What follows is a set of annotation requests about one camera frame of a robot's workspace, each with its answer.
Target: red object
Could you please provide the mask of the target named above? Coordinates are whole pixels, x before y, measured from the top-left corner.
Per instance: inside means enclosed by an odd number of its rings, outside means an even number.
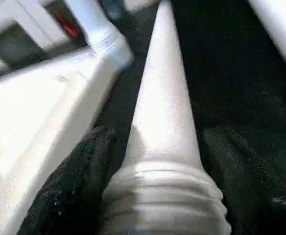
[[[55,18],[71,38],[77,38],[79,36],[78,28],[70,23],[62,13],[56,13]]]

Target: white tapered tube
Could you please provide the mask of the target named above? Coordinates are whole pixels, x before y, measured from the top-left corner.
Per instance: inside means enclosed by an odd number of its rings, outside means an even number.
[[[230,234],[201,164],[171,5],[156,16],[126,156],[103,195],[102,234]]]

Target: white plastic pipe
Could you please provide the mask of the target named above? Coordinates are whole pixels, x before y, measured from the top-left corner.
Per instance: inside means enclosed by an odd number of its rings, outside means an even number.
[[[286,60],[286,0],[249,0],[249,2]]]
[[[103,195],[102,233],[230,234],[201,164],[168,1],[159,6],[127,151]]]
[[[122,69],[133,60],[126,38],[104,15],[96,0],[65,0],[95,53],[108,56]]]

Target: black material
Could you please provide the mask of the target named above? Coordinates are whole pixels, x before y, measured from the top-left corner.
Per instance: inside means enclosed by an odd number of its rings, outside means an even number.
[[[114,132],[98,127],[48,177],[18,235],[94,234]]]
[[[245,0],[174,0],[204,167],[233,234],[286,234],[286,63]]]

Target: white plastic panel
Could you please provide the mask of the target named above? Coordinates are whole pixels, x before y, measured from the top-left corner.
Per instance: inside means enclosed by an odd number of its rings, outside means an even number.
[[[115,67],[83,50],[0,80],[0,235],[92,126]]]

